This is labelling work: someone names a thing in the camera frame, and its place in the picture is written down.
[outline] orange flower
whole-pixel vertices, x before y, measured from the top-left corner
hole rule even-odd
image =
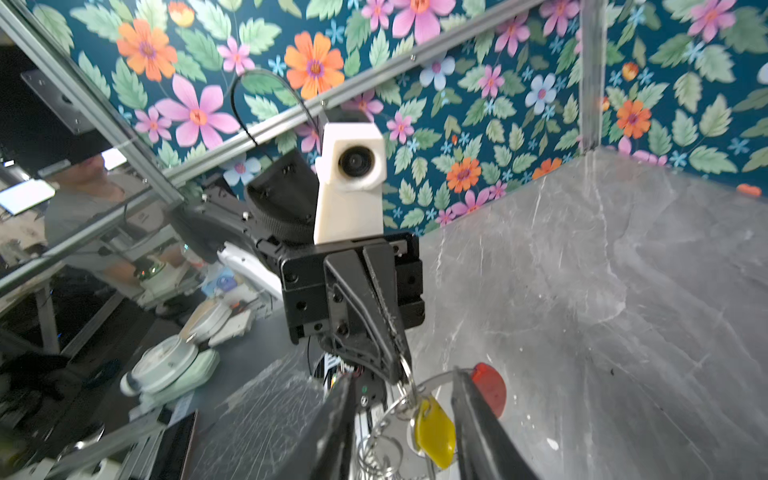
[[[344,60],[338,48],[331,50],[331,41],[321,33],[304,32],[293,38],[296,47],[286,49],[285,62],[290,67],[287,77],[291,88],[301,87],[301,98],[309,100],[344,82]]]
[[[621,68],[621,75],[626,81],[633,81],[638,73],[640,73],[640,69],[637,67],[637,64],[632,63],[631,61],[625,63],[624,67]]]
[[[640,138],[650,128],[650,110],[643,109],[643,102],[627,100],[617,112],[619,121],[616,125],[624,131],[625,137]]]
[[[187,28],[194,23],[194,10],[184,2],[171,2],[168,4],[170,19],[176,25]]]
[[[448,188],[452,188],[457,194],[469,190],[478,183],[481,171],[480,162],[475,158],[465,158],[461,163],[456,162],[445,176]]]
[[[139,75],[147,72],[147,78],[160,81],[176,73],[172,65],[178,61],[176,48],[168,46],[168,36],[159,28],[150,29],[146,20],[137,18],[134,26],[124,23],[118,29],[123,36],[118,40],[120,55],[127,57],[128,66]]]
[[[541,162],[540,167],[536,167],[536,170],[533,170],[533,179],[536,180],[537,178],[543,177],[549,172],[559,168],[562,164],[563,161],[559,158],[555,158],[554,160],[548,158],[547,160]]]

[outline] camera lens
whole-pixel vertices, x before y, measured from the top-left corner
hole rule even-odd
[[[339,166],[348,177],[362,177],[373,168],[373,152],[365,147],[352,147],[341,155]]]

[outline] gray marble floor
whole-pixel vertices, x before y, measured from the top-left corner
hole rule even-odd
[[[768,478],[768,204],[603,153],[422,259],[417,379],[495,366],[542,478]]]

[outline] man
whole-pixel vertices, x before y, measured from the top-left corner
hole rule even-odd
[[[101,154],[62,170],[48,180],[59,184],[45,212],[45,237],[49,245],[71,236],[94,217],[122,204],[146,187],[131,175],[108,174]],[[126,221],[122,229],[136,237],[153,233],[165,223],[159,202],[128,215]],[[104,247],[103,242],[95,240],[66,257],[64,262],[91,271],[128,298],[138,298],[144,290],[134,275],[135,266],[120,252],[108,252]],[[158,257],[172,266],[184,262],[178,245],[168,247]]]

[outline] yellow key fob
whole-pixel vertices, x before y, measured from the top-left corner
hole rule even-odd
[[[456,428],[435,397],[421,400],[413,428],[414,439],[429,458],[442,469],[451,466],[456,451]]]

